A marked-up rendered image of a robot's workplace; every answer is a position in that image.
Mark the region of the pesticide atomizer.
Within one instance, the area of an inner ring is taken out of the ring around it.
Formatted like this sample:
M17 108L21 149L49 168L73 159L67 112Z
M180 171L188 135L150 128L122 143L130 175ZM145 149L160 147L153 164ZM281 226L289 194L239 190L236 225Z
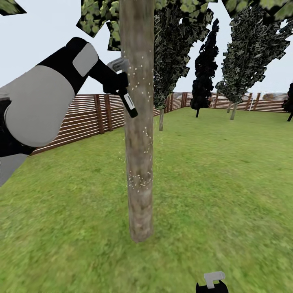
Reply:
M118 90L119 98L121 99L123 105L126 107L131 118L138 116L135 106L128 93L123 90Z

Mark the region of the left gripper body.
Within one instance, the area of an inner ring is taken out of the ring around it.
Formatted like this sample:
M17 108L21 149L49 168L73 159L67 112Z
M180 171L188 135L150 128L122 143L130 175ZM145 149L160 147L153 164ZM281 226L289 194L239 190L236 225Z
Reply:
M128 87L129 80L126 72L123 71L117 74L112 69L109 69L109 77L101 84L103 84L103 90L106 93L111 93Z

